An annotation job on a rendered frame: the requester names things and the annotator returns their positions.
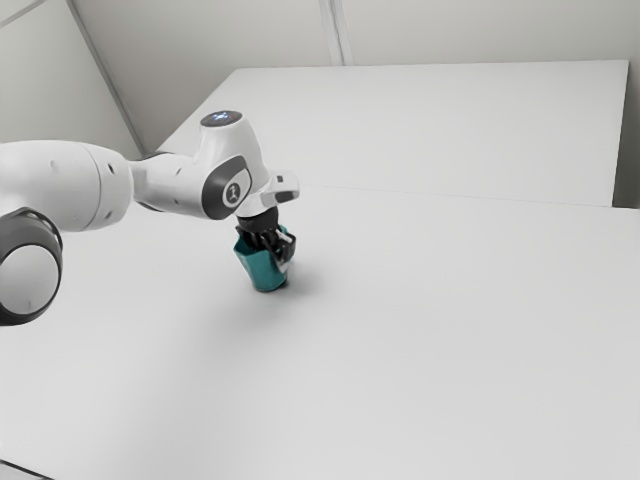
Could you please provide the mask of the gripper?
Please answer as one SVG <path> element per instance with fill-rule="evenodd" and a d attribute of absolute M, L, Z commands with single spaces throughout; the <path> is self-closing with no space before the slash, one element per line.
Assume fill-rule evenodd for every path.
<path fill-rule="evenodd" d="M 236 227 L 241 239 L 253 250 L 272 253 L 275 265 L 285 273 L 296 251 L 296 237 L 279 223 L 279 210 L 269 208 L 259 215 L 238 217 Z"/>

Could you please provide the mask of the teal faceted mug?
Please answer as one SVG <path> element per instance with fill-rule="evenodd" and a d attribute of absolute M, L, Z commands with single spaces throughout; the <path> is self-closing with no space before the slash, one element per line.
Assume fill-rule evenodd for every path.
<path fill-rule="evenodd" d="M 233 250 L 257 291 L 271 292 L 286 283 L 288 270 L 285 273 L 278 270 L 272 253 L 251 249 L 239 233 Z"/>

